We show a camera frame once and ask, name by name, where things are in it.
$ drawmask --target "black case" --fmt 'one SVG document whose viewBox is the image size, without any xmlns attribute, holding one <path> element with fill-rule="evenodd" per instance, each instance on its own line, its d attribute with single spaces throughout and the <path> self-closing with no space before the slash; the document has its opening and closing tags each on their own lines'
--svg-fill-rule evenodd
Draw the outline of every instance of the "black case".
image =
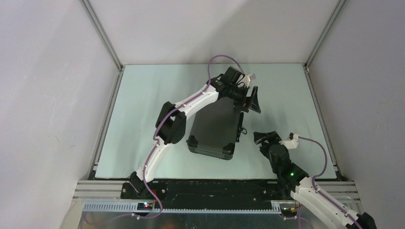
<svg viewBox="0 0 405 229">
<path fill-rule="evenodd" d="M 243 113 L 234 109 L 234 101 L 222 98 L 195 115 L 187 140 L 191 152 L 230 160 L 240 136 Z"/>
</svg>

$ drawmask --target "white wall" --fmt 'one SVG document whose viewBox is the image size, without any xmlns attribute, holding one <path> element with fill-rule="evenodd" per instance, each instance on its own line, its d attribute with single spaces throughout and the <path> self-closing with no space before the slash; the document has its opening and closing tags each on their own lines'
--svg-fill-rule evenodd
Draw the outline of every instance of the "white wall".
<svg viewBox="0 0 405 229">
<path fill-rule="evenodd" d="M 0 3 L 0 227 L 58 228 L 117 73 L 81 4 Z"/>
<path fill-rule="evenodd" d="M 341 167 L 378 228 L 403 228 L 405 1 L 348 1 L 310 75 Z"/>
<path fill-rule="evenodd" d="M 305 62 L 338 0 L 91 2 L 120 60 L 153 64 Z"/>
</svg>

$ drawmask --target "metal frame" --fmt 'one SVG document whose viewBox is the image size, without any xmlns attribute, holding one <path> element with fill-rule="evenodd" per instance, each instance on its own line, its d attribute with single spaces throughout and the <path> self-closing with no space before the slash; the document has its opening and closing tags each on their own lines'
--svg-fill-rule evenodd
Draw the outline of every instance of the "metal frame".
<svg viewBox="0 0 405 229">
<path fill-rule="evenodd" d="M 100 40 L 104 44 L 106 50 L 108 51 L 109 55 L 111 56 L 113 62 L 115 63 L 118 74 L 114 84 L 114 88 L 109 99 L 108 108 L 106 110 L 105 118 L 103 124 L 101 126 L 101 130 L 98 136 L 98 142 L 93 153 L 92 161 L 90 164 L 90 168 L 87 174 L 87 178 L 89 178 L 90 174 L 97 169 L 98 161 L 100 159 L 100 154 L 104 145 L 104 140 L 106 137 L 106 133 L 108 130 L 108 125 L 111 119 L 111 115 L 114 109 L 115 101 L 117 98 L 119 86 L 122 80 L 123 72 L 125 67 L 120 62 L 114 48 L 103 29 L 91 3 L 90 0 L 80 0 L 83 8 L 88 14 L 88 17 L 93 24 L 97 34 L 100 37 Z M 311 91 L 311 95 L 315 104 L 316 111 L 318 113 L 318 117 L 320 120 L 321 128 L 325 136 L 326 144 L 329 149 L 332 162 L 335 166 L 335 170 L 338 170 L 338 163 L 336 155 L 333 151 L 333 147 L 330 141 L 330 137 L 326 128 L 325 120 L 322 115 L 322 111 L 320 108 L 320 104 L 318 102 L 316 93 L 314 91 L 314 87 L 309 75 L 309 66 L 312 64 L 314 57 L 316 56 L 319 48 L 323 44 L 325 38 L 327 37 L 328 33 L 331 30 L 332 25 L 335 23 L 338 15 L 340 14 L 343 6 L 345 5 L 346 0 L 340 0 L 332 15 L 330 16 L 325 28 L 323 29 L 318 41 L 316 42 L 314 48 L 312 49 L 311 54 L 309 55 L 307 61 L 303 64 L 303 69 L 305 72 L 305 76 L 308 81 L 309 89 Z M 144 200 L 123 200 L 120 199 L 122 185 L 125 181 L 124 180 L 109 180 L 109 179 L 100 179 L 100 180 L 80 180 L 77 182 L 76 190 L 73 196 L 73 201 L 81 199 L 85 202 L 84 211 L 109 211 L 109 212 L 129 212 L 134 211 L 136 209 L 136 204 L 138 202 L 143 202 Z M 360 197 L 357 193 L 356 186 L 353 181 L 319 181 L 318 182 L 322 188 L 324 188 L 328 193 L 330 193 L 333 197 L 337 200 L 345 204 L 346 206 L 358 211 L 359 213 L 363 213 L 363 207 L 360 201 Z M 276 200 L 272 201 L 272 205 L 274 210 L 269 211 L 246 211 L 246 213 L 278 213 L 280 205 L 291 205 L 294 204 L 295 201 L 293 200 Z M 204 210 L 204 211 L 192 211 L 189 209 L 165 209 L 165 212 L 172 212 L 172 213 L 245 213 L 244 211 L 218 211 L 218 210 Z"/>
</svg>

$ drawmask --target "gray wall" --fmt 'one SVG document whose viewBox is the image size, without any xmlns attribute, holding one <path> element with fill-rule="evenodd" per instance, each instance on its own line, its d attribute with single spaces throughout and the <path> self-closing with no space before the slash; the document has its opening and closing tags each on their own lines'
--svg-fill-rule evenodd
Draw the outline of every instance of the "gray wall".
<svg viewBox="0 0 405 229">
<path fill-rule="evenodd" d="M 0 3 L 0 228 L 59 228 L 117 70 L 81 4 Z"/>
<path fill-rule="evenodd" d="M 348 1 L 310 75 L 340 165 L 379 228 L 405 197 L 405 1 Z"/>
</svg>

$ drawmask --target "white table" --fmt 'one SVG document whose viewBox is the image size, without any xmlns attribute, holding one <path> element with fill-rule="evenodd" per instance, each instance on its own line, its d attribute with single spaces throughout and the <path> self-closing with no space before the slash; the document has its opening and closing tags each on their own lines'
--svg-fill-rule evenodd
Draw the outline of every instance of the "white table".
<svg viewBox="0 0 405 229">
<path fill-rule="evenodd" d="M 229 64 L 214 64 L 211 75 L 224 73 Z M 248 130 L 236 143 L 233 159 L 226 161 L 191 153 L 186 144 L 194 117 L 187 122 L 185 137 L 167 153 L 155 178 L 276 179 L 269 161 L 253 142 L 253 132 L 276 130 L 285 138 L 290 132 L 319 141 L 326 147 L 320 121 L 301 64 L 242 64 L 255 73 L 261 114 L 245 114 Z M 178 102 L 199 90 L 207 77 L 205 64 L 127 65 L 121 81 L 97 178 L 126 178 L 142 163 L 153 145 L 152 136 L 162 105 Z M 323 152 L 314 143 L 300 140 L 290 158 L 310 175 L 324 165 Z M 321 178 L 336 178 L 328 153 L 328 168 Z"/>
</svg>

